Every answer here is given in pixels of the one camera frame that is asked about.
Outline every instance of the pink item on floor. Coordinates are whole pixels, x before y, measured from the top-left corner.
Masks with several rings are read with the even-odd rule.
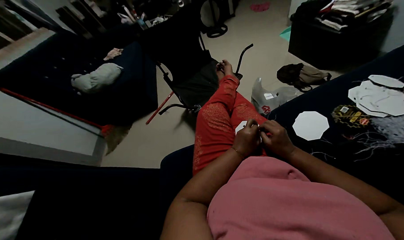
[[[251,10],[254,12],[263,12],[268,10],[270,7],[270,2],[261,3],[261,4],[251,4]]]
[[[107,61],[109,59],[113,59],[116,56],[119,56],[122,54],[123,49],[119,49],[119,48],[113,48],[112,51],[110,51],[109,53],[107,53],[107,56],[103,59],[104,61]]]

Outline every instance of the folding chair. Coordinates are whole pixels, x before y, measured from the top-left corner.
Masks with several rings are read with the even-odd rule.
[[[216,74],[218,61],[213,59],[210,52],[205,49],[199,31],[199,22],[200,6],[191,3],[170,19],[144,30],[141,34],[139,41],[143,50],[155,60],[164,74],[164,80],[173,91],[146,124],[173,93],[177,95],[181,104],[165,107],[159,112],[160,115],[171,107],[186,108],[196,113],[218,89]],[[242,52],[239,65],[243,53],[252,46],[248,46]],[[170,70],[173,80],[169,78],[161,63]]]

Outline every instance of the foot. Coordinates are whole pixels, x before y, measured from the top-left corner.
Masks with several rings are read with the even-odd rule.
[[[236,77],[233,73],[231,64],[225,59],[222,62],[217,64],[217,76],[220,79],[220,75],[218,74],[218,71],[221,71],[223,73],[223,76],[232,75],[232,76]]]

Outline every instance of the pile of clothes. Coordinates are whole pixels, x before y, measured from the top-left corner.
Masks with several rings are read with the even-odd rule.
[[[295,18],[313,20],[343,31],[369,23],[387,12],[393,0],[310,0],[302,3]]]

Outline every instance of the brown bag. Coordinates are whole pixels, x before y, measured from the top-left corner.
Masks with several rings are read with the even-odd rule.
[[[304,88],[312,90],[311,85],[321,85],[331,79],[331,74],[323,73],[302,63],[283,66],[278,70],[276,76],[281,82],[294,86],[301,92],[308,91],[303,90]]]

